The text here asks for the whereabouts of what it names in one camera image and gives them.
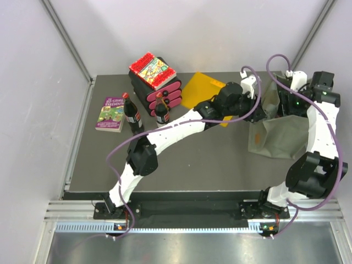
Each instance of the cable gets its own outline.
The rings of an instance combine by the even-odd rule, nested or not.
[[[238,121],[241,121],[241,120],[244,120],[245,118],[249,117],[251,114],[253,114],[253,112],[255,111],[255,109],[258,107],[259,103],[260,103],[260,98],[261,98],[261,93],[262,93],[262,90],[261,90],[261,81],[260,81],[260,78],[257,74],[257,72],[250,66],[243,66],[241,68],[241,72],[244,72],[244,69],[249,69],[255,76],[256,78],[256,81],[258,83],[258,97],[257,97],[257,100],[254,104],[254,106],[252,107],[252,109],[247,113],[245,114],[244,116],[242,117],[239,117],[239,118],[236,118],[236,119],[233,119],[233,120],[208,120],[208,119],[201,119],[201,120],[187,120],[187,121],[183,121],[183,122],[180,122],[179,125],[182,125],[182,124],[188,124],[188,123],[193,123],[193,122],[204,122],[204,123],[215,123],[215,124],[222,124],[222,123],[235,123],[235,122],[238,122]],[[134,227],[135,225],[135,216],[131,210],[131,208],[127,205],[127,203],[125,202],[125,200],[123,199],[123,196],[122,196],[122,193],[121,193],[121,176],[120,174],[118,173],[118,171],[111,165],[111,157],[121,148],[123,147],[124,145],[126,145],[127,143],[137,139],[137,138],[140,138],[142,136],[146,136],[148,134],[151,134],[151,133],[156,133],[156,132],[160,132],[160,131],[163,131],[163,130],[167,130],[167,129],[170,129],[172,128],[172,126],[167,126],[167,127],[162,127],[162,128],[158,128],[158,129],[153,129],[153,130],[149,130],[149,131],[146,131],[146,132],[142,132],[140,134],[137,134],[137,135],[134,135],[132,137],[130,137],[129,139],[125,140],[124,142],[122,142],[120,145],[118,145],[116,148],[114,148],[113,151],[111,151],[108,156],[106,157],[106,163],[108,164],[108,166],[110,167],[110,169],[112,171],[114,171],[116,177],[117,177],[117,181],[119,183],[119,188],[118,188],[118,191],[119,191],[119,196],[120,196],[120,199],[121,199],[121,202],[123,203],[123,205],[125,206],[125,208],[127,209],[127,211],[130,213],[131,215],[131,218],[132,218],[132,224],[131,226],[129,227],[128,230],[126,230],[125,233],[123,233],[122,235],[118,236],[117,238],[121,238],[121,237],[124,237],[126,236],[130,231],[131,229]]]
[[[288,64],[288,68],[289,70],[291,69],[291,64],[290,62],[288,61],[288,58],[285,56],[285,55],[282,55],[282,54],[275,54],[273,56],[271,56],[269,58],[269,60],[267,61],[266,63],[266,71],[268,72],[269,76],[271,77],[271,79],[277,84],[279,85],[280,87],[282,87],[283,89],[287,90],[288,92],[291,92],[293,93],[295,96],[298,96],[299,98],[303,99],[304,101],[308,102],[309,104],[311,104],[313,107],[315,107],[318,112],[324,117],[325,121],[326,121],[326,124],[329,128],[329,131],[331,133],[331,137],[335,143],[335,146],[336,146],[336,150],[337,150],[337,154],[338,154],[338,170],[337,170],[337,177],[336,177],[336,181],[334,183],[334,187],[332,188],[331,192],[328,194],[328,196],[321,202],[319,203],[318,205],[314,206],[314,207],[311,207],[311,208],[304,208],[304,207],[300,207],[300,206],[297,206],[295,204],[293,204],[292,202],[290,202],[289,200],[287,200],[287,203],[293,207],[295,207],[296,209],[298,210],[302,210],[302,211],[313,211],[313,210],[316,210],[316,209],[319,209],[321,208],[322,206],[324,206],[330,199],[331,197],[335,194],[336,190],[337,190],[337,187],[340,183],[340,180],[341,180],[341,176],[342,176],[342,166],[343,166],[343,153],[342,153],[342,149],[341,149],[341,146],[340,146],[340,143],[336,137],[336,134],[332,128],[332,126],[330,125],[329,123],[329,120],[328,120],[328,117],[326,116],[326,114],[324,113],[324,111],[322,109],[320,109],[320,107],[318,105],[316,105],[312,100],[310,100],[309,98],[305,97],[304,95],[301,95],[300,93],[297,93],[293,90],[291,90],[289,87],[286,87],[285,85],[283,85],[281,82],[279,82],[275,77],[274,75],[270,72],[270,68],[269,68],[269,64],[271,62],[272,59],[276,58],[276,57],[282,57],[284,58],[286,61],[287,61],[287,64]]]
[[[285,225],[285,227],[280,230],[277,234],[273,235],[273,238],[276,238],[278,237],[279,235],[281,235],[286,229],[288,229],[292,224],[293,222],[296,220],[297,216],[298,216],[298,212],[299,212],[299,209],[296,208],[296,213],[295,215],[292,217],[292,219],[290,220],[290,222],[288,222],[287,225]]]

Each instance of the metal floor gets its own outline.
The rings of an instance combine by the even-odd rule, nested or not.
[[[92,234],[56,233],[48,264],[342,263],[329,223],[295,223],[274,240],[258,234],[130,234],[114,242]]]

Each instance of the black mount bracket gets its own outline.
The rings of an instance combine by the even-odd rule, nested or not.
[[[115,204],[110,199],[109,193],[102,195],[102,198],[104,202],[97,202],[94,206],[93,219],[118,219],[122,215],[123,209],[121,207],[116,208]]]

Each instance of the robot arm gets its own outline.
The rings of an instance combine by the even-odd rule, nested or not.
[[[315,72],[310,87],[302,94],[314,100],[324,111],[335,132],[340,95],[332,92],[333,76],[323,71]],[[306,80],[306,75],[300,71],[297,78]],[[292,82],[291,89],[297,90],[298,86],[302,86],[302,81],[296,79],[296,82]],[[338,154],[325,119],[315,107],[306,105],[304,101],[296,101],[295,104],[302,105],[309,120],[306,153],[291,166],[286,181],[262,192],[260,207],[267,213],[279,213],[287,207],[287,199],[294,202],[325,198],[336,181]],[[342,177],[347,169],[347,164],[343,163]]]
[[[243,116],[252,109],[257,97],[254,95],[256,79],[253,75],[242,80],[241,85],[229,82],[221,89],[218,95],[212,99],[199,103],[178,118],[169,123],[166,127],[172,127],[151,133],[131,142],[128,149],[128,157],[124,171],[121,175],[121,193],[125,201],[129,197],[139,181],[155,171],[158,166],[157,156],[181,139],[209,129],[217,123],[191,122],[183,123],[188,120],[223,120],[225,116]],[[261,105],[245,120],[256,122],[266,118]],[[119,184],[109,192],[111,201],[116,207],[122,206],[119,195]]]

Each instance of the white wall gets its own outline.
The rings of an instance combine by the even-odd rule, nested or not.
[[[51,0],[90,74],[124,74],[145,52],[178,72],[265,70],[293,59],[325,0]],[[284,67],[282,60],[272,69]]]
[[[349,172],[340,184],[337,198],[352,233],[352,2],[339,0],[318,32],[298,69],[311,75],[324,70],[335,73],[334,91],[341,94],[337,135]]]
[[[2,1],[0,11],[0,263],[30,263],[87,81],[40,1]]]

